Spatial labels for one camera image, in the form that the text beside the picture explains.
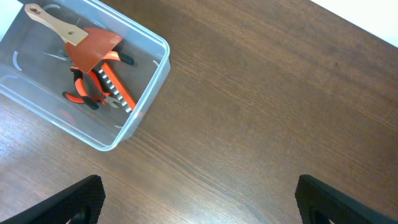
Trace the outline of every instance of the hole in handle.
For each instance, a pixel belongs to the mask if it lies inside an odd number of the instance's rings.
[[[42,13],[42,12],[40,12],[39,10],[37,10],[35,7],[31,7],[30,10],[31,10],[32,12],[36,13],[37,15],[39,15],[40,13]]]

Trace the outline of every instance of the wire cutter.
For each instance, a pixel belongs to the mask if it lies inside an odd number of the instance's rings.
[[[67,100],[69,100],[73,103],[86,104],[93,110],[97,110],[99,108],[99,106],[97,105],[97,102],[101,102],[103,105],[109,104],[114,108],[119,108],[117,103],[120,104],[120,101],[118,99],[110,97],[110,95],[111,95],[110,93],[103,91],[101,83],[98,80],[98,77],[94,73],[94,71],[90,71],[88,73],[88,75],[94,81],[94,84],[101,92],[101,96],[93,97],[93,98],[91,98],[88,95],[88,93],[85,89],[85,84],[83,81],[83,72],[77,67],[71,67],[70,71],[72,73],[73,81],[75,82],[75,86],[76,86],[77,92],[79,93],[80,97],[73,96],[70,93],[64,91],[62,93],[62,96],[64,98],[66,98]]]

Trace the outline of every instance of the spatula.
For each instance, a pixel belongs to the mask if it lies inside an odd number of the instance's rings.
[[[56,32],[64,42],[71,61],[84,73],[88,73],[104,56],[117,46],[122,37],[98,28],[80,29],[46,13],[36,4],[26,4],[27,15]]]

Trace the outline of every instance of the wooden table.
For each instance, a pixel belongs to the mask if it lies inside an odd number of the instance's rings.
[[[104,2],[172,70],[110,152],[0,96],[0,220],[90,174],[100,223],[300,223],[300,174],[398,219],[395,47],[304,0]]]

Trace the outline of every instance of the storage box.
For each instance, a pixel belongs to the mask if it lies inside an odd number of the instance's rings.
[[[33,21],[24,4],[36,3],[52,16],[79,28],[100,27],[122,36],[118,49],[130,55],[133,66],[108,61],[137,101],[131,113],[99,105],[91,110],[62,97],[77,95],[65,43],[51,29]],[[168,43],[126,16],[96,0],[7,0],[0,7],[0,92],[47,121],[100,151],[113,149],[132,136],[170,71]],[[85,77],[90,96],[99,96]]]

